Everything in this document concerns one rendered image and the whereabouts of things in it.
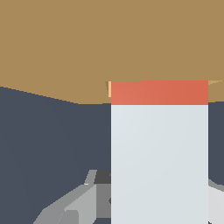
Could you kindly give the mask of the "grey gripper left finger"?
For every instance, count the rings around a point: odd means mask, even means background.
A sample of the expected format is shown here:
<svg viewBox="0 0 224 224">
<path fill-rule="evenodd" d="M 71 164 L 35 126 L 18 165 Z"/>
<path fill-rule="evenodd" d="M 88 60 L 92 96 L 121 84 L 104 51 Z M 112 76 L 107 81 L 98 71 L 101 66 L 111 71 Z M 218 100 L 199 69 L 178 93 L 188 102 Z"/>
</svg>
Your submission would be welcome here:
<svg viewBox="0 0 224 224">
<path fill-rule="evenodd" d="M 83 185 L 42 210 L 33 224 L 94 224 L 111 218 L 111 171 L 89 170 Z"/>
</svg>

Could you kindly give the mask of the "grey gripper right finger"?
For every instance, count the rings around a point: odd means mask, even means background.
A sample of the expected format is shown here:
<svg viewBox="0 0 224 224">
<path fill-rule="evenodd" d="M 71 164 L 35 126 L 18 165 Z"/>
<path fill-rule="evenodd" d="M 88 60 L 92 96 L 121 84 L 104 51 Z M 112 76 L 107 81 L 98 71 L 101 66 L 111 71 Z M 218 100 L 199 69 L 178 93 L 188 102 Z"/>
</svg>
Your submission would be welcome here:
<svg viewBox="0 0 224 224">
<path fill-rule="evenodd" d="M 224 224 L 224 185 L 208 180 L 208 221 Z"/>
</svg>

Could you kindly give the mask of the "white peg with red tip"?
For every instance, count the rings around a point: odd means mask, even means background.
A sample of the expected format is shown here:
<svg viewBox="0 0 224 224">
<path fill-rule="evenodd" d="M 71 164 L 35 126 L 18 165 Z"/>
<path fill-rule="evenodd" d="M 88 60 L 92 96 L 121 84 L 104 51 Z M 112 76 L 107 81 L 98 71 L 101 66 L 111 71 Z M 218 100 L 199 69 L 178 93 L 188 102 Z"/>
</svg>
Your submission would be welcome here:
<svg viewBox="0 0 224 224">
<path fill-rule="evenodd" d="M 111 224 L 208 224 L 208 83 L 111 84 Z"/>
</svg>

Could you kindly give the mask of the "brown wooden box with hole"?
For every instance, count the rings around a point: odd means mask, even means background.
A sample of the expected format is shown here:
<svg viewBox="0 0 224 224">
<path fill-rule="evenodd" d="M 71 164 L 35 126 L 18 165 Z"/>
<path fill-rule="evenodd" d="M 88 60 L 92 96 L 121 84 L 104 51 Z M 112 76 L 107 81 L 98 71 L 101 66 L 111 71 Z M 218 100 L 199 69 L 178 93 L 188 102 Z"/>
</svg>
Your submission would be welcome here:
<svg viewBox="0 0 224 224">
<path fill-rule="evenodd" d="M 224 0 L 0 0 L 0 87 L 97 104 L 147 80 L 224 102 Z"/>
</svg>

